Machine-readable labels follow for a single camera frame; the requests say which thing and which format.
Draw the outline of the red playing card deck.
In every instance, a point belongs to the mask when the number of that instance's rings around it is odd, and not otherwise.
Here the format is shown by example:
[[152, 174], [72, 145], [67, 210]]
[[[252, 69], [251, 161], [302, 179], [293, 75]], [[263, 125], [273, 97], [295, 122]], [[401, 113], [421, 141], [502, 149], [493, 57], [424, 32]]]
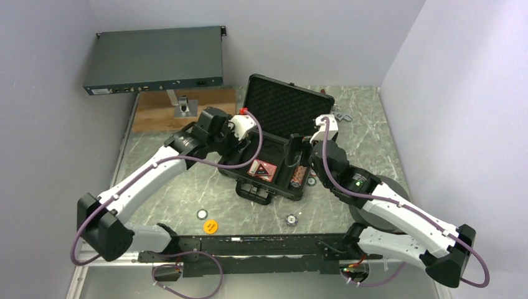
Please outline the red playing card deck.
[[272, 182], [277, 172], [277, 165], [271, 164], [260, 159], [254, 159], [247, 171], [249, 176], [261, 179], [266, 182]]

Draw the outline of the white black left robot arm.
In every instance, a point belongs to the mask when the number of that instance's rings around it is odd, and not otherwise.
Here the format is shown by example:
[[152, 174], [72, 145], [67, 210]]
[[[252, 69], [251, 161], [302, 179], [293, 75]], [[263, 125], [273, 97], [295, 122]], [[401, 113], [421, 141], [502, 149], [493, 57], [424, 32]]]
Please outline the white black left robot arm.
[[[258, 131], [258, 144], [248, 161], [216, 164], [206, 160], [209, 153], [225, 156], [241, 149], [253, 129]], [[98, 196], [86, 193], [78, 200], [77, 233], [70, 249], [72, 263], [81, 266], [95, 261], [77, 259], [79, 240], [88, 243], [97, 257], [107, 262], [128, 251], [150, 251], [162, 261], [174, 260], [181, 251], [179, 236], [165, 224], [130, 224], [131, 216], [161, 187], [196, 163], [218, 169], [243, 168], [257, 158], [262, 144], [262, 127], [247, 109], [232, 116], [219, 108], [206, 108], [197, 121], [173, 133], [152, 158], [122, 182]]]

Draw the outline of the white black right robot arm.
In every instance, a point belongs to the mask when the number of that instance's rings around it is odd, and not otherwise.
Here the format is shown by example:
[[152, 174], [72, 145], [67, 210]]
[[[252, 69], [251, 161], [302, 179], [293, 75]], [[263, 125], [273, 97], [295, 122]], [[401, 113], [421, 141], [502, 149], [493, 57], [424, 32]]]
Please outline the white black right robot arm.
[[473, 249], [474, 228], [447, 223], [412, 204], [380, 177], [349, 164], [345, 151], [322, 132], [311, 138], [292, 134], [285, 151], [287, 161], [310, 165], [340, 201], [396, 229], [391, 232], [371, 222], [354, 223], [342, 240], [348, 257], [384, 255], [423, 269], [446, 287], [480, 286], [463, 277], [470, 257], [482, 260]]

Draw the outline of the row of poker chips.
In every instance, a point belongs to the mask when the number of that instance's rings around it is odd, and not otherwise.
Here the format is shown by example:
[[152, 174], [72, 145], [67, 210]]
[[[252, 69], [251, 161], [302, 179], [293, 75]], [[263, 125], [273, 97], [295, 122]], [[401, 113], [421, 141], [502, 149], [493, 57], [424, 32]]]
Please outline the row of poker chips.
[[295, 167], [295, 170], [290, 180], [290, 186], [293, 188], [300, 188], [303, 184], [307, 170], [308, 168], [306, 166], [298, 165], [297, 167]]

